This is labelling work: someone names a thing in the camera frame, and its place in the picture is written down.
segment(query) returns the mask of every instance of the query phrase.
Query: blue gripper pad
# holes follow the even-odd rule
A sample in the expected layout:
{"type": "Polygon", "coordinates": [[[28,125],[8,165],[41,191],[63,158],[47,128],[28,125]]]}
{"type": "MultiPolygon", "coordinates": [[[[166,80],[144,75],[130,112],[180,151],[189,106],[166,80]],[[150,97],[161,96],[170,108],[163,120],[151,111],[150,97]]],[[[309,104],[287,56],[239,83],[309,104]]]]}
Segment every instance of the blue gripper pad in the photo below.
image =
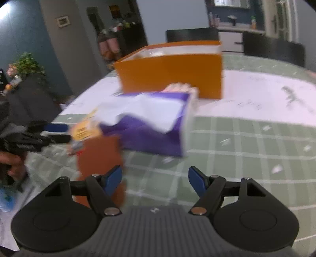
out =
{"type": "Polygon", "coordinates": [[[54,123],[49,123],[45,125],[44,131],[48,132],[68,132],[69,127],[67,124],[54,124],[54,123]]]}
{"type": "Polygon", "coordinates": [[[189,182],[199,197],[206,192],[206,179],[207,177],[195,166],[189,168],[189,182]]]}
{"type": "Polygon", "coordinates": [[[122,180],[122,168],[120,166],[115,166],[111,169],[107,176],[103,176],[101,179],[101,185],[105,193],[111,196],[117,186],[121,183],[122,180]]]}

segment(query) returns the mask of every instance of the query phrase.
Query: bottle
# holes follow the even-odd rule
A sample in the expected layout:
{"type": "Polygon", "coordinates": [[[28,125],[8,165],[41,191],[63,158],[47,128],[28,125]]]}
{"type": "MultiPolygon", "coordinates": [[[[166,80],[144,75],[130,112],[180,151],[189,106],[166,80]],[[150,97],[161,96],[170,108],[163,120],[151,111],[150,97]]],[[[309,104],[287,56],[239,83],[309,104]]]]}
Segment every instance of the bottle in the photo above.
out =
{"type": "Polygon", "coordinates": [[[255,15],[251,16],[251,28],[252,29],[257,29],[257,21],[255,15]]]}
{"type": "Polygon", "coordinates": [[[210,19],[210,27],[214,26],[214,17],[213,17],[212,12],[209,12],[209,19],[210,19]]]}
{"type": "Polygon", "coordinates": [[[14,192],[0,185],[0,210],[3,212],[12,211],[15,205],[14,192]]]}
{"type": "Polygon", "coordinates": [[[217,14],[215,14],[215,26],[219,27],[220,23],[221,23],[221,18],[218,17],[217,14]]]}

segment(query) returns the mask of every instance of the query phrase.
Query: white cabinet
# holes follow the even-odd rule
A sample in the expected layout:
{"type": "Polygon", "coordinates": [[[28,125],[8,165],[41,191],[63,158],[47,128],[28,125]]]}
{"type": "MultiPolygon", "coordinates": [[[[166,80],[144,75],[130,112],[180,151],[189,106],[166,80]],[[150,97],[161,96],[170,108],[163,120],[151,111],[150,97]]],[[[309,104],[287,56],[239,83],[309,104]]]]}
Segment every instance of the white cabinet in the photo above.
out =
{"type": "Polygon", "coordinates": [[[244,52],[242,33],[219,32],[219,40],[222,42],[222,51],[240,53],[244,52]]]}

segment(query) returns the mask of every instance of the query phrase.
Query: orange box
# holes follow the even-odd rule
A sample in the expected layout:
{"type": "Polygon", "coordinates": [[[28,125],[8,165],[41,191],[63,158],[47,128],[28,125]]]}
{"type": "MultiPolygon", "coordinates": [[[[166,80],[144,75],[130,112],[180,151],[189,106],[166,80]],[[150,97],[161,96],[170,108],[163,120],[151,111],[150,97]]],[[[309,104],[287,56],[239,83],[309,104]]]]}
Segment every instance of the orange box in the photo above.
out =
{"type": "Polygon", "coordinates": [[[219,41],[173,42],[143,47],[114,63],[124,93],[162,91],[171,83],[199,88],[200,98],[222,96],[219,41]]]}

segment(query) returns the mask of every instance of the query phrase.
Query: metal screw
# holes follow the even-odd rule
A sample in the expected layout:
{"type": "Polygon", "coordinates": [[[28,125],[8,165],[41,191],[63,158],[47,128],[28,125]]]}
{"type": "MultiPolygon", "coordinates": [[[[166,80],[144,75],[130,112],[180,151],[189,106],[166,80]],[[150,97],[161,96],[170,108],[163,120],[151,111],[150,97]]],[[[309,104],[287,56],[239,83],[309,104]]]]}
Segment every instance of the metal screw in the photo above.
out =
{"type": "Polygon", "coordinates": [[[115,207],[109,207],[104,210],[106,216],[116,216],[120,213],[120,210],[115,207]]]}
{"type": "Polygon", "coordinates": [[[193,207],[191,209],[191,213],[194,215],[204,215],[207,212],[207,210],[203,207],[193,207]]]}

